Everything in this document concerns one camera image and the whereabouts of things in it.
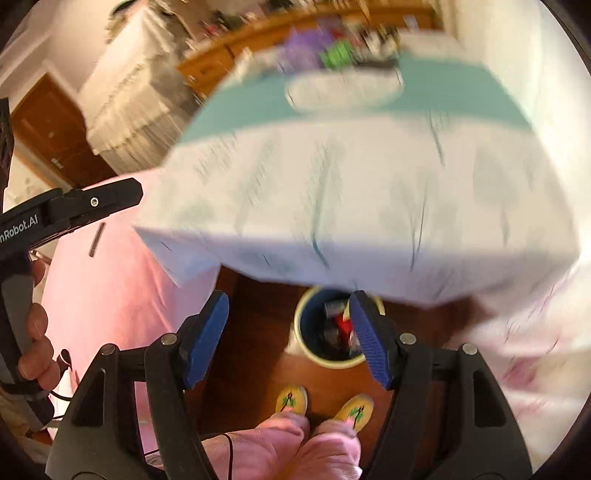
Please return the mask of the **left hand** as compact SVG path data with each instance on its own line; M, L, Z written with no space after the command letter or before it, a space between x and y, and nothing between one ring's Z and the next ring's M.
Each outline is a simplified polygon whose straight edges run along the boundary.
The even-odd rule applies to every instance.
M39 303L31 305L25 328L32 345L19 359L19 372L25 380L37 381L42 390L53 390L60 381L60 367L53 359L53 346L46 336L47 313Z

